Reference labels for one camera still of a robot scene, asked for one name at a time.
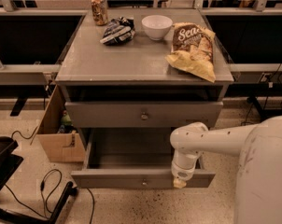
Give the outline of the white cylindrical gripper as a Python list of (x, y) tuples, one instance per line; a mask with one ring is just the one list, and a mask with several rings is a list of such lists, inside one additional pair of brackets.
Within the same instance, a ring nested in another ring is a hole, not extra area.
[(197, 160), (200, 158), (200, 152), (192, 152), (185, 154), (178, 150), (174, 152), (171, 163), (171, 172), (174, 176), (173, 186), (176, 189), (183, 189), (186, 187), (187, 182), (192, 179)]

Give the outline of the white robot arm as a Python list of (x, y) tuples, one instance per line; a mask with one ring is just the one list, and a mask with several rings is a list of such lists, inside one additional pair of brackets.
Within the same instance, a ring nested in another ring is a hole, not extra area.
[(202, 152), (236, 155), (233, 224), (282, 224), (282, 116), (212, 131), (195, 122), (172, 131), (170, 143), (176, 188), (193, 177)]

